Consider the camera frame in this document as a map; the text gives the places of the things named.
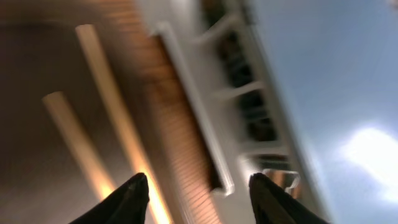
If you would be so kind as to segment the wooden chopstick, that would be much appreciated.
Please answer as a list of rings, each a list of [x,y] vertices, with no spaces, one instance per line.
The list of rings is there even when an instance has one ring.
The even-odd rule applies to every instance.
[[[134,172],[142,172],[147,176],[150,212],[155,222],[162,224],[173,223],[173,218],[161,192],[160,185],[147,158],[137,129],[128,113],[127,106],[114,79],[113,71],[109,66],[94,25],[79,25],[75,28],[75,31],[131,169]]]
[[[66,96],[56,91],[42,101],[96,197],[104,200],[116,186]]]

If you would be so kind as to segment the large blue plate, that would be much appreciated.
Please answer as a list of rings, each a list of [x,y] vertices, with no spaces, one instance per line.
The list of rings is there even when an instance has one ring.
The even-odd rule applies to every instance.
[[[397,2],[263,0],[255,29],[303,178],[333,223],[397,222]]]

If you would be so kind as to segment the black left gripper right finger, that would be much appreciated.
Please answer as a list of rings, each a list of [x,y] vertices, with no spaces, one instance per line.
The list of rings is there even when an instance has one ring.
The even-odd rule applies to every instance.
[[[249,179],[256,224],[327,224],[262,173]]]

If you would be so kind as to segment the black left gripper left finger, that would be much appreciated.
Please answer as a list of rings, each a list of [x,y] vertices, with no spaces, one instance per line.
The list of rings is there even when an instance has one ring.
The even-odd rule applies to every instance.
[[[148,203],[147,177],[138,173],[70,224],[144,224]]]

